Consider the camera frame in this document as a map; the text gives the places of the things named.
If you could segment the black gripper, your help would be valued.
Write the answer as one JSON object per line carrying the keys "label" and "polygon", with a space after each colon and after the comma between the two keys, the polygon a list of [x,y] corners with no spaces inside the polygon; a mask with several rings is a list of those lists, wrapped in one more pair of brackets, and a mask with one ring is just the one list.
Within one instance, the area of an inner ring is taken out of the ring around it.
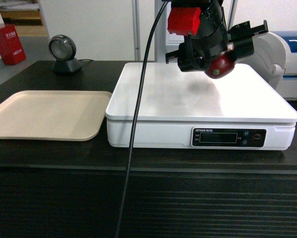
{"label": "black gripper", "polygon": [[205,72],[211,61],[224,51],[231,51],[236,63],[254,54],[254,37],[268,33],[266,21],[256,27],[246,21],[227,29],[221,4],[173,4],[172,7],[199,7],[202,11],[197,35],[183,36],[178,50],[165,55],[165,62],[176,60],[182,72]]}

